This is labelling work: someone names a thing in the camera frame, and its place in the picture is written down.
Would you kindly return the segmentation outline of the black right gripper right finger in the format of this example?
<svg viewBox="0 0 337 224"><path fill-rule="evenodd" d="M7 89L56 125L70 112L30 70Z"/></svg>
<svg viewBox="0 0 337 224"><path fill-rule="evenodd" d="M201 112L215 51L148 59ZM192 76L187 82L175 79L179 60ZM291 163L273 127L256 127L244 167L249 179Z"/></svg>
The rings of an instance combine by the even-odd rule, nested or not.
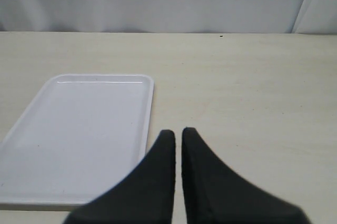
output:
<svg viewBox="0 0 337 224"><path fill-rule="evenodd" d="M310 223L300 207L234 172L192 127L182 132L182 187L187 223Z"/></svg>

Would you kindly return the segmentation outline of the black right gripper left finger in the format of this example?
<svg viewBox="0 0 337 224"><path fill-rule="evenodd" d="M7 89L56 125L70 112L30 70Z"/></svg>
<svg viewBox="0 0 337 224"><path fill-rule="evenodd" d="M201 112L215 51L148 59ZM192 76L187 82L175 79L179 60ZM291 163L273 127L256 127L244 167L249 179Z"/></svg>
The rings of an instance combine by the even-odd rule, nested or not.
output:
<svg viewBox="0 0 337 224"><path fill-rule="evenodd" d="M162 130L152 148L115 187L71 211L65 223L171 223L175 135Z"/></svg>

